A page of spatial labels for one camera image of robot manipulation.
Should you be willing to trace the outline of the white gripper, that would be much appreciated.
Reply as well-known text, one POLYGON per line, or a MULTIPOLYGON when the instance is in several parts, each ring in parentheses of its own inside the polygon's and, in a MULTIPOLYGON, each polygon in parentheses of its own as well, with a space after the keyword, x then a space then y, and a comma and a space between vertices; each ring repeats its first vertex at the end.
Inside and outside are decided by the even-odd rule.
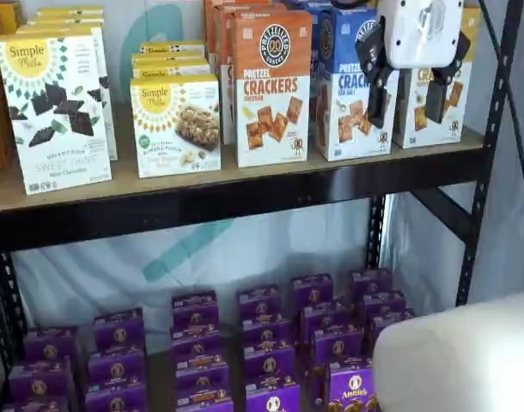
POLYGON ((471 41, 460 32, 463 2, 381 0, 377 18, 357 42, 356 52, 369 82, 367 115, 384 125, 387 80, 395 69, 432 68, 425 116, 441 123, 448 86, 460 70, 471 41))

